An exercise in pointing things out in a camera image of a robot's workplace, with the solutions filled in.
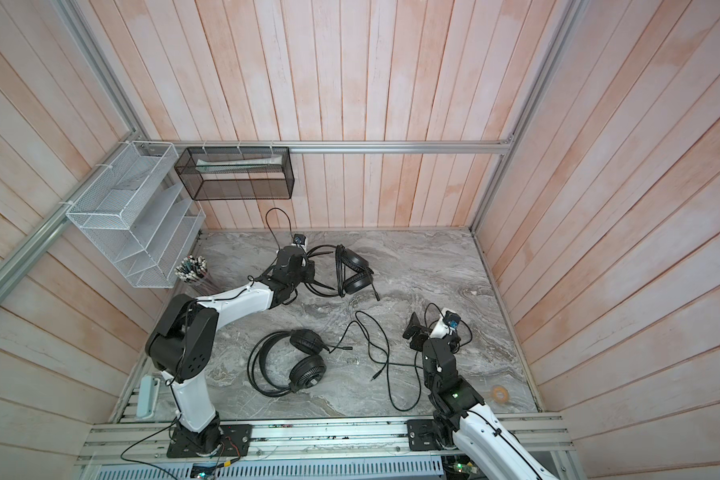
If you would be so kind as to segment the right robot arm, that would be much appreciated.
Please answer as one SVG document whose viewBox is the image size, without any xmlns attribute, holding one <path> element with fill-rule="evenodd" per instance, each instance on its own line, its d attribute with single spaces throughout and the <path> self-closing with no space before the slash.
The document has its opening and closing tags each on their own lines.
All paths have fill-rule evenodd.
<svg viewBox="0 0 720 480">
<path fill-rule="evenodd" d="M 489 479 L 553 479 L 504 427 L 484 398 L 458 372 L 455 351 L 460 344 L 461 317 L 447 310 L 434 327 L 412 314 L 403 332 L 410 347 L 422 354 L 424 385 L 433 405 L 431 419 L 409 420 L 412 451 L 456 449 Z"/>
</svg>

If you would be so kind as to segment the black mesh wall basket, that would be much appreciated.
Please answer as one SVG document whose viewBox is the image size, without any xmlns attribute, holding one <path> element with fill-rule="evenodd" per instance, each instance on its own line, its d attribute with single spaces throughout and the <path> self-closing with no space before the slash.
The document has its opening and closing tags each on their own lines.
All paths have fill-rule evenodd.
<svg viewBox="0 0 720 480">
<path fill-rule="evenodd" d="M 175 171 L 197 201 L 289 200 L 295 184 L 285 147 L 188 147 Z"/>
</svg>

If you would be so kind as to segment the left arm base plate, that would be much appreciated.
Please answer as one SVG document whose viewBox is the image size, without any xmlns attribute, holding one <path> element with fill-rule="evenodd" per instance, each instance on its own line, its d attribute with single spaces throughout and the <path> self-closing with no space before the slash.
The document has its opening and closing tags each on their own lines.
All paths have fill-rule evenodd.
<svg viewBox="0 0 720 480">
<path fill-rule="evenodd" d="M 246 456 L 252 436 L 250 424 L 210 424 L 202 432 L 191 432 L 179 424 L 169 434 L 168 458 Z"/>
</svg>

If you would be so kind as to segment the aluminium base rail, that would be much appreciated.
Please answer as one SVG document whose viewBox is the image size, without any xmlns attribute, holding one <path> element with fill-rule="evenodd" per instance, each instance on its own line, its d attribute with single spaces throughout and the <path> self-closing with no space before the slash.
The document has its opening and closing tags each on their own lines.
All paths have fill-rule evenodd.
<svg viewBox="0 0 720 480">
<path fill-rule="evenodd" d="M 245 460 L 411 456 L 410 417 L 249 420 L 252 436 Z M 574 449 L 562 417 L 552 413 L 501 414 L 506 427 L 530 452 Z M 122 459 L 170 462 L 163 423 L 101 424 L 91 428 L 76 463 L 114 465 Z"/>
</svg>

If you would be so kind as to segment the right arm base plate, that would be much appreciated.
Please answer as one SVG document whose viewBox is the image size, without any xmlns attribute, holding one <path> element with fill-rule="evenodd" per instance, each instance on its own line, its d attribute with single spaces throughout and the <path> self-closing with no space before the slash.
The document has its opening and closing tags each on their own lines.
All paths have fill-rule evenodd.
<svg viewBox="0 0 720 480">
<path fill-rule="evenodd" d="M 441 451 L 479 456 L 487 454 L 494 435 L 467 416 L 414 419 L 406 422 L 412 451 Z"/>
</svg>

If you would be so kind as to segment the clear cup of pencils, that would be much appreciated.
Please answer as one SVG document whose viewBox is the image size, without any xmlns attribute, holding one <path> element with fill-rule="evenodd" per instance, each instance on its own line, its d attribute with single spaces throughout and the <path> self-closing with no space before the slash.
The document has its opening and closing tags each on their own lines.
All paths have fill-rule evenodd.
<svg viewBox="0 0 720 480">
<path fill-rule="evenodd" d="M 179 260 L 174 273 L 200 296 L 210 296 L 221 291 L 208 269 L 207 260 L 202 256 L 188 255 Z"/>
</svg>

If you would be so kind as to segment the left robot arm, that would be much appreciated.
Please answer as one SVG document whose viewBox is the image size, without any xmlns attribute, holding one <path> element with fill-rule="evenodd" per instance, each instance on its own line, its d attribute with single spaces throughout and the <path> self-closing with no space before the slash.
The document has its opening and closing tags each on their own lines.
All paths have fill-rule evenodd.
<svg viewBox="0 0 720 480">
<path fill-rule="evenodd" d="M 205 375 L 217 331 L 296 298 L 298 286 L 314 273 L 305 242 L 304 235 L 294 235 L 262 274 L 241 287 L 197 298 L 173 297 L 148 337 L 145 352 L 160 370 L 177 407 L 174 433 L 194 454 L 210 457 L 222 446 L 220 417 Z"/>
</svg>

